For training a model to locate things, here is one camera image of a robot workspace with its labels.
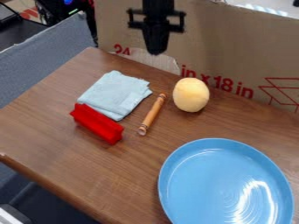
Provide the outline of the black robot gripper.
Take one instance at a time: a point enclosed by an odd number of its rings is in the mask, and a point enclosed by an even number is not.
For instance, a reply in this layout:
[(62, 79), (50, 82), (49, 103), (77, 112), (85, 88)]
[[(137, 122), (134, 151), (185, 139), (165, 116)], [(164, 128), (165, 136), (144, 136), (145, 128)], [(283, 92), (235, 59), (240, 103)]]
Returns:
[[(175, 9), (173, 0), (143, 0), (143, 7), (140, 9), (129, 8), (128, 27), (133, 29), (143, 29), (147, 25), (165, 25), (171, 32), (184, 32), (184, 17), (185, 12)], [(179, 24), (171, 24), (168, 17), (177, 17)], [(155, 36), (148, 28), (143, 29), (144, 43), (147, 51), (155, 54)], [(167, 50), (169, 32), (161, 31), (156, 38), (156, 53), (160, 54)]]

